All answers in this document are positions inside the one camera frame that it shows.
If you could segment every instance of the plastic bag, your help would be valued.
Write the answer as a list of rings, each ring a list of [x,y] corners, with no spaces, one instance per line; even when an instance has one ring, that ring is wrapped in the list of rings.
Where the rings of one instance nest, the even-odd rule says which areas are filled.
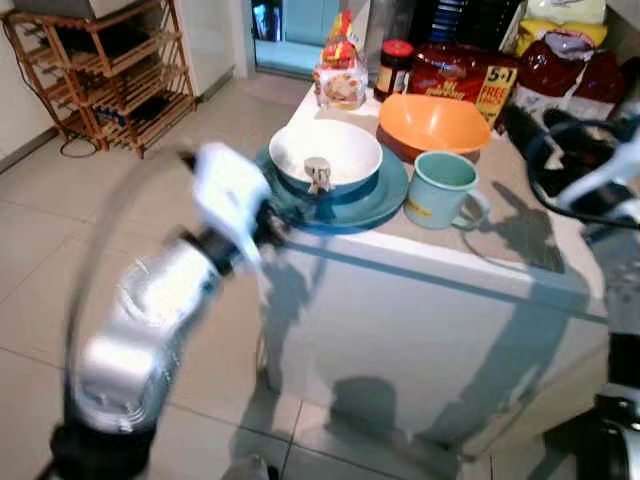
[[[555,23],[604,23],[606,0],[527,0],[526,18]]]
[[[557,32],[527,48],[520,60],[512,101],[542,124],[542,114],[560,108],[578,118],[606,119],[622,99],[627,79],[612,52]]]
[[[607,27],[579,22],[558,25],[549,20],[528,19],[520,22],[516,40],[515,56],[521,57],[536,40],[541,40],[548,32],[560,32],[585,40],[590,48],[600,46],[607,36]]]
[[[336,18],[313,80],[321,107],[353,110],[364,102],[368,75],[353,38],[350,10]]]
[[[416,51],[408,93],[475,103],[493,126],[518,75],[518,62],[475,47],[429,43]]]

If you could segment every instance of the light blue mug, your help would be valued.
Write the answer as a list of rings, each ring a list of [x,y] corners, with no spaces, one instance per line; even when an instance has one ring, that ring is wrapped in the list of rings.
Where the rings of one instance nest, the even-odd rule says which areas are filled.
[[[440,230],[451,225],[463,230],[477,228],[491,212],[487,197],[474,190],[478,172],[464,157],[448,152],[426,152],[415,161],[404,211],[413,223]],[[468,197],[479,206],[480,216],[468,220],[460,210]]]

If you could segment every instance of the mug handle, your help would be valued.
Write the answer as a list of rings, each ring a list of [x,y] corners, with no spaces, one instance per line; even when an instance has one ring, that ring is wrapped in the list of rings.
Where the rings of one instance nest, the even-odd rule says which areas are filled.
[[[489,217],[489,214],[491,213],[491,202],[489,202],[489,199],[482,193],[472,191],[469,192],[469,196],[478,204],[481,214],[476,220],[466,220],[460,216],[457,217],[453,221],[452,225],[461,230],[475,230]]]

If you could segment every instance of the power cord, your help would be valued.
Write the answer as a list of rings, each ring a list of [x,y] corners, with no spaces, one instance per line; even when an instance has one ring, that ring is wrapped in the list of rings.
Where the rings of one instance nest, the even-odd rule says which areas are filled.
[[[640,126],[640,116],[633,117],[628,120],[628,126],[635,126],[637,128]],[[627,228],[632,230],[640,230],[640,224],[633,221],[623,221],[623,220],[612,220],[610,218],[596,216],[596,215],[588,215],[585,213],[577,213],[569,210],[562,209],[553,203],[550,203],[547,200],[546,194],[538,181],[536,174],[537,165],[533,161],[540,148],[545,144],[547,137],[554,137],[562,132],[567,130],[571,130],[574,128],[583,128],[583,127],[598,127],[603,130],[606,130],[614,135],[619,134],[621,132],[620,126],[614,124],[612,122],[606,122],[604,120],[576,120],[571,122],[563,122],[557,125],[554,125],[552,128],[545,132],[541,132],[536,138],[534,138],[529,147],[527,148],[527,177],[529,179],[529,186],[531,187],[531,191],[533,195],[536,197],[536,200],[542,204],[543,207],[548,210],[557,213],[558,215],[562,215],[564,217],[574,218],[576,220],[580,220],[584,223],[596,223],[602,225],[608,225],[610,227],[619,227],[619,228]]]
[[[75,142],[76,140],[80,140],[80,141],[84,141],[86,143],[88,143],[89,145],[91,145],[91,150],[87,153],[80,153],[80,154],[74,154],[74,153],[67,153],[65,150],[66,148],[71,145],[73,142]],[[60,152],[60,155],[62,155],[63,157],[67,157],[67,158],[88,158],[91,155],[93,155],[94,153],[96,153],[98,151],[98,147],[96,146],[95,143],[93,143],[91,141],[91,139],[89,137],[83,137],[80,135],[76,135],[76,134],[72,134],[69,139],[67,141],[65,141],[61,146],[60,149],[58,150],[58,152]]]
[[[4,31],[4,35],[5,35],[6,39],[7,39],[7,42],[9,42],[9,45],[12,47],[13,56],[15,58],[16,65],[18,66],[18,71],[20,72],[20,78],[22,79],[22,82],[27,86],[27,88],[29,90],[31,90],[31,92],[38,98],[38,100],[40,100],[40,103],[45,108],[45,110],[47,112],[49,112],[49,114],[54,113],[54,112],[51,112],[51,109],[53,107],[49,104],[49,102],[47,102],[47,100],[44,99],[42,97],[42,95],[40,95],[40,92],[38,92],[33,87],[33,85],[31,85],[31,83],[29,83],[29,81],[27,80],[27,78],[26,78],[26,76],[24,74],[24,70],[22,69],[22,64],[20,63],[20,58],[18,57],[18,53],[15,51],[15,48],[13,48],[13,43],[11,42],[11,37],[9,35],[8,27],[7,27],[7,24],[5,22],[2,22],[2,29]],[[93,143],[91,141],[91,139],[89,137],[84,137],[82,135],[78,135],[77,133],[75,133],[75,132],[73,132],[73,131],[71,131],[69,129],[65,129],[65,134],[68,136],[68,140],[66,140],[62,144],[60,149],[58,150],[60,152],[60,155],[62,155],[63,157],[67,157],[67,158],[88,158],[88,157],[92,156],[93,154],[95,154],[98,151],[98,147],[96,146],[95,143]],[[70,144],[75,142],[76,140],[84,140],[87,143],[91,144],[92,150],[89,153],[84,153],[84,154],[80,154],[80,155],[66,153],[66,148]]]

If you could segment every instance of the red jar lid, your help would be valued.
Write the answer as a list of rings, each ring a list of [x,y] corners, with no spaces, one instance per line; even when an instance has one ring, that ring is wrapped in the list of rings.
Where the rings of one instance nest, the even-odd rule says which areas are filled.
[[[387,40],[382,44],[382,51],[393,57],[409,57],[413,54],[413,47],[402,40]]]

